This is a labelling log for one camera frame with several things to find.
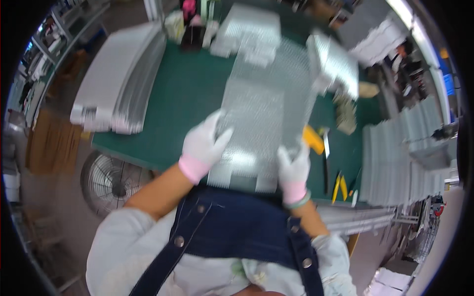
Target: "apron strap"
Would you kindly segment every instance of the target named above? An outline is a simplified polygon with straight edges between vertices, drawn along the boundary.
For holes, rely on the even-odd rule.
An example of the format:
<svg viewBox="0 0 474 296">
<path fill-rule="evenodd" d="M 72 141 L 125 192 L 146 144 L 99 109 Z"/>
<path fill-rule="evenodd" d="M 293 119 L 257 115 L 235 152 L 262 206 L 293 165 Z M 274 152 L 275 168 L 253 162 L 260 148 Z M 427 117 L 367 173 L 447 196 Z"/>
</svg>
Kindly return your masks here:
<svg viewBox="0 0 474 296">
<path fill-rule="evenodd" d="M 133 287 L 129 296 L 156 296 L 163 283 L 166 281 L 172 270 L 184 254 L 188 244 L 196 232 L 197 228 L 209 212 L 212 203 L 210 201 L 199 201 L 177 226 L 173 236 L 165 245 L 163 250 L 150 263 L 143 275 Z M 193 225 L 193 227 L 182 227 L 183 224 Z"/>
<path fill-rule="evenodd" d="M 318 258 L 309 236 L 300 228 L 299 218 L 290 217 L 287 229 L 291 237 L 293 253 L 306 290 L 306 295 L 321 295 L 323 285 L 318 272 Z"/>
</svg>

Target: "bracelet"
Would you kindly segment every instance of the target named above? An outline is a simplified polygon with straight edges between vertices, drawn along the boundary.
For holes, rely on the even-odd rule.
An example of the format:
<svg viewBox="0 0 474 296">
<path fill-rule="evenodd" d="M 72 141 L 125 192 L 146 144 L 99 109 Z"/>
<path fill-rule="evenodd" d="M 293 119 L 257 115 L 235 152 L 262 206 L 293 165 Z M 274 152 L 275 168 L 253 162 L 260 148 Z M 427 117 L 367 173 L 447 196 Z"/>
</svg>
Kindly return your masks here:
<svg viewBox="0 0 474 296">
<path fill-rule="evenodd" d="M 310 200 L 310 199 L 311 199 L 311 191 L 306 190 L 306 194 L 303 196 L 303 199 L 301 199 L 300 201 L 297 201 L 297 202 L 292 203 L 290 205 L 284 203 L 283 205 L 285 206 L 285 208 L 292 210 L 292 209 L 296 209 L 296 208 L 301 207 L 302 205 L 306 204 L 308 202 L 308 200 Z"/>
</svg>

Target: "pink glove cuff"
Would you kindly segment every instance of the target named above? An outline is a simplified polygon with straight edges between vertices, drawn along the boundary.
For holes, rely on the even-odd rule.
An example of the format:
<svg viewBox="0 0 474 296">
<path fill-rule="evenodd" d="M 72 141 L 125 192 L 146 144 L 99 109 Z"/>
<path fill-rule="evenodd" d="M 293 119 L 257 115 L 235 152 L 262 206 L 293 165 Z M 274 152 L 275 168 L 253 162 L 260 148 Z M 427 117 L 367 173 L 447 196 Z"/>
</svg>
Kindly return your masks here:
<svg viewBox="0 0 474 296">
<path fill-rule="evenodd" d="M 212 165 L 203 163 L 189 154 L 183 154 L 179 158 L 178 167 L 189 181 L 194 185 L 198 185 L 199 181 L 209 172 Z"/>
<path fill-rule="evenodd" d="M 299 202 L 306 195 L 306 182 L 283 182 L 280 184 L 283 191 L 283 203 L 291 205 Z"/>
</svg>

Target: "white long-sleeve shirt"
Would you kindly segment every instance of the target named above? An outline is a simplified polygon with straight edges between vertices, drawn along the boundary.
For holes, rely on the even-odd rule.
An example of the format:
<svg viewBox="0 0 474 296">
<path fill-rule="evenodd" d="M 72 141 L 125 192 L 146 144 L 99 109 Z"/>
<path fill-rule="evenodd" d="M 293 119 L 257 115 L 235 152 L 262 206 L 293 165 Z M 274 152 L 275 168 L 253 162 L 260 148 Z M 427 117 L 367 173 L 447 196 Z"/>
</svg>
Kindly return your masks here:
<svg viewBox="0 0 474 296">
<path fill-rule="evenodd" d="M 128 295 L 169 241 L 176 209 L 160 219 L 133 208 L 117 210 L 100 224 L 87 258 L 86 281 L 92 296 Z M 349 254 L 338 236 L 312 241 L 324 295 L 356 295 Z M 299 272 L 276 263 L 240 258 L 202 258 L 184 254 L 158 296 L 229 296 L 258 285 L 286 296 L 305 295 Z"/>
</svg>

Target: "white work glove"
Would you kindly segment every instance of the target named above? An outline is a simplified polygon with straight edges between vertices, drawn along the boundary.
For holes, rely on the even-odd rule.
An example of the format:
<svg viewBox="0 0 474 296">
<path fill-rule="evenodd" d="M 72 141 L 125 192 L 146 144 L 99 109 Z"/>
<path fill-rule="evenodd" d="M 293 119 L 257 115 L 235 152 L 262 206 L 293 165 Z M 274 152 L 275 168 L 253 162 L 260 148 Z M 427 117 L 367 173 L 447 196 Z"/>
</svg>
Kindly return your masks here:
<svg viewBox="0 0 474 296">
<path fill-rule="evenodd" d="M 310 148 L 301 140 L 301 149 L 291 161 L 285 147 L 278 148 L 278 179 L 283 191 L 283 204 L 292 205 L 306 195 L 306 180 L 310 173 Z"/>
<path fill-rule="evenodd" d="M 220 161 L 234 132 L 233 128 L 229 128 L 217 140 L 215 139 L 217 121 L 222 115 L 224 115 L 222 109 L 215 111 L 206 120 L 193 127 L 184 138 L 178 166 L 193 184 L 199 184 L 211 167 Z"/>
</svg>

